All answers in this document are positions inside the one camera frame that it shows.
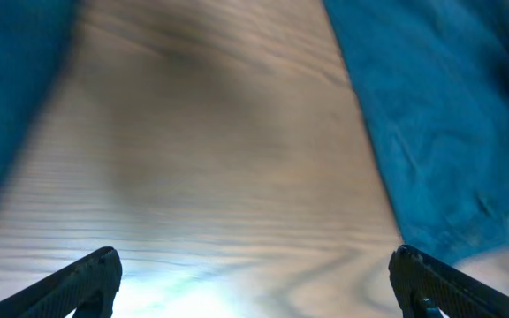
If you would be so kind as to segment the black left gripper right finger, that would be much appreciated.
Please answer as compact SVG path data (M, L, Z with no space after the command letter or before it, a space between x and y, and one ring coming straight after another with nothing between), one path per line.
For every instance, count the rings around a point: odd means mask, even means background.
M399 246L388 270L404 318L509 318L508 296L413 246Z

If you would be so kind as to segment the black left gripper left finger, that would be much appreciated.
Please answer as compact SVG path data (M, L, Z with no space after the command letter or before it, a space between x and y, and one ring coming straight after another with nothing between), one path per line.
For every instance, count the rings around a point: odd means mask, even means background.
M122 265L105 246L0 301L0 318L111 318Z

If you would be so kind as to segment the dark blue shorts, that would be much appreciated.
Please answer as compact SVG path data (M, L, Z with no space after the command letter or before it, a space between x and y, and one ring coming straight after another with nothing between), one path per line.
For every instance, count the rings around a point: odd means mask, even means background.
M509 1L326 0L408 245L509 246Z

